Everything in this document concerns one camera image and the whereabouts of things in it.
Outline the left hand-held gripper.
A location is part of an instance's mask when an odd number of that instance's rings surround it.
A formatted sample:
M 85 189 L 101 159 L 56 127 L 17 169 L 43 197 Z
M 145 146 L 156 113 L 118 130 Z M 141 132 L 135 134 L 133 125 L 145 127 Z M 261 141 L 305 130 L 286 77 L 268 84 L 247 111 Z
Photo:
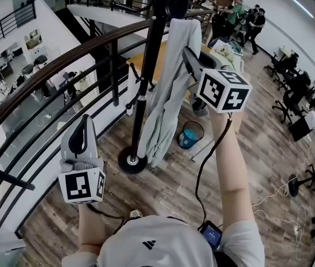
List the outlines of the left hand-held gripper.
M 90 115 L 82 115 L 66 130 L 61 139 L 61 158 L 58 180 L 64 201 L 68 204 L 101 202 L 105 162 L 97 159 L 95 125 Z

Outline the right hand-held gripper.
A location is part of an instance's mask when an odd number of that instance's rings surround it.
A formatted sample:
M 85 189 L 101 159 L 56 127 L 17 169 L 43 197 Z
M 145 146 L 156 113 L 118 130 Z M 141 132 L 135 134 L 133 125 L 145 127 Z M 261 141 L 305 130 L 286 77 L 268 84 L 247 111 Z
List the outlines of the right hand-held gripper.
M 244 109 L 253 86 L 242 75 L 205 67 L 189 47 L 183 49 L 183 61 L 195 80 L 191 95 L 203 107 L 217 113 L 237 113 Z

